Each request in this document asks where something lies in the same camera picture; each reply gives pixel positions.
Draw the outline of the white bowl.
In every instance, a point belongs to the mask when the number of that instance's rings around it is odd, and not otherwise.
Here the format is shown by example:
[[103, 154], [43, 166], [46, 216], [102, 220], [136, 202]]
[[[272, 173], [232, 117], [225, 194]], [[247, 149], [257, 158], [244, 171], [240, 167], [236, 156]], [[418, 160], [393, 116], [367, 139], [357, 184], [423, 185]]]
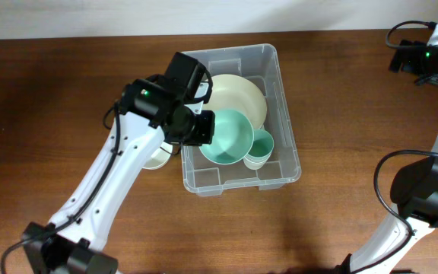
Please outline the white bowl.
[[156, 170], [162, 168], [170, 159], [173, 146], [163, 142], [161, 146], [152, 154], [151, 158], [143, 166], [146, 170]]

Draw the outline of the mint green bowl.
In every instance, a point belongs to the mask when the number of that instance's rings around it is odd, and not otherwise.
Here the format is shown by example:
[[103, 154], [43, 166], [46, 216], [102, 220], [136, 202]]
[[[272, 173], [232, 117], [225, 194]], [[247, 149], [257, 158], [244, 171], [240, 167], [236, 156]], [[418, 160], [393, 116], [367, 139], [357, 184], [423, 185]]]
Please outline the mint green bowl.
[[236, 110], [214, 111], [214, 135], [210, 145], [200, 152], [219, 165], [235, 164], [249, 153], [254, 139], [254, 128], [245, 115]]

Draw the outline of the beige plate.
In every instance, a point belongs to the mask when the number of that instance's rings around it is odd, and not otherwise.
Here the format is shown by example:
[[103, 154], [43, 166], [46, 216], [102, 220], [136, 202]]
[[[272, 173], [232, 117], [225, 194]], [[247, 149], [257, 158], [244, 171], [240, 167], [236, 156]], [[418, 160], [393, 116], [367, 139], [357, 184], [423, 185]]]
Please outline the beige plate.
[[238, 75], [222, 74], [212, 77], [210, 100], [203, 110], [236, 110], [242, 113], [254, 129], [260, 129], [268, 108], [265, 96], [250, 80]]

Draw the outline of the cream cup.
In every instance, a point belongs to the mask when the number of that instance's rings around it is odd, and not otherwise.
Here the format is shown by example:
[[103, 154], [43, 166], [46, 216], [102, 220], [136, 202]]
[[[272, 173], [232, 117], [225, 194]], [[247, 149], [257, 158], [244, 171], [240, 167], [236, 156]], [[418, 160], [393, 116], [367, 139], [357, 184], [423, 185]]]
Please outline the cream cup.
[[249, 161], [248, 159], [244, 159], [243, 163], [250, 170], [258, 170], [266, 164], [266, 161], [254, 162], [254, 161]]

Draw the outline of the mint green cup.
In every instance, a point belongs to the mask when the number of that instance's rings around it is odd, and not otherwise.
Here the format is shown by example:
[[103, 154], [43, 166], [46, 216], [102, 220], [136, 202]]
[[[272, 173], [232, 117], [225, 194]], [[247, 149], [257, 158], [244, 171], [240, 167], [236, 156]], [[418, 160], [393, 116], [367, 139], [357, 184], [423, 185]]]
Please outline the mint green cup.
[[254, 139], [247, 157], [255, 159], [269, 158], [273, 152], [275, 141], [272, 135], [264, 129], [254, 131]]

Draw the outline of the grey cup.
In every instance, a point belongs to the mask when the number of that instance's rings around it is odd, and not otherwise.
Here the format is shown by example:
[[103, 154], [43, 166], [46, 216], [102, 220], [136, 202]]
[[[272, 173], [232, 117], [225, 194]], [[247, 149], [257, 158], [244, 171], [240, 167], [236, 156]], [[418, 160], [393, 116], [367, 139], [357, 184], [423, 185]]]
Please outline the grey cup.
[[250, 164], [260, 164], [266, 162], [270, 157], [271, 153], [262, 156], [253, 156], [251, 154], [247, 154], [243, 160]]

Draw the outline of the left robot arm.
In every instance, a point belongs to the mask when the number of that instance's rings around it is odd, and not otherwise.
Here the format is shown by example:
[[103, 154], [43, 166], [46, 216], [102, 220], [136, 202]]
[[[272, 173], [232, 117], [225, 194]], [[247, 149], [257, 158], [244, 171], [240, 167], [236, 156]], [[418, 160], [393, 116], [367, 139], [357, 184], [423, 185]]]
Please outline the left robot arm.
[[35, 273], [116, 273], [103, 253], [113, 221], [143, 166], [163, 143], [209, 145], [214, 113], [207, 103], [213, 82], [197, 59], [177, 52], [162, 75], [127, 84], [111, 108], [114, 122], [78, 188], [47, 225], [31, 222], [19, 246]]

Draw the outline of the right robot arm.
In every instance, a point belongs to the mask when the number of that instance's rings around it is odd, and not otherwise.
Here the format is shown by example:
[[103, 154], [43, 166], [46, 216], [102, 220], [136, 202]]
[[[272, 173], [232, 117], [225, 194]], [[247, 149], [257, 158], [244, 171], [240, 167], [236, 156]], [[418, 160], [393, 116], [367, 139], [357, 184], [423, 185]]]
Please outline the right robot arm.
[[[416, 85], [438, 86], [438, 21], [422, 24], [432, 32], [426, 43], [386, 42], [395, 51], [389, 69], [416, 75]], [[420, 159], [398, 171], [390, 200], [385, 201], [379, 189], [381, 168], [390, 158], [401, 155]], [[381, 158], [374, 170], [373, 188], [388, 215], [366, 244], [334, 268], [336, 273], [393, 273], [408, 251], [438, 228], [438, 134], [430, 151], [405, 149]]]

